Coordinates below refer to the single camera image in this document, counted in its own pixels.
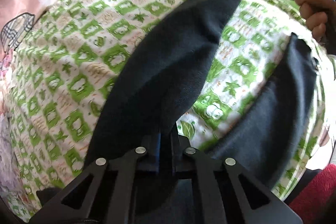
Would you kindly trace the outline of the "person's right hand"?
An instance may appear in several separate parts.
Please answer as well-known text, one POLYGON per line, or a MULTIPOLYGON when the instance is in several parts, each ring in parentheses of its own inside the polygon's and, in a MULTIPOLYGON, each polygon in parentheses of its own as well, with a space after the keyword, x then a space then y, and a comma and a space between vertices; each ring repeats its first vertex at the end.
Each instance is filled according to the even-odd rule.
POLYGON ((327 24, 335 23, 335 0, 294 0, 306 21, 312 37, 320 42, 326 35, 327 24))

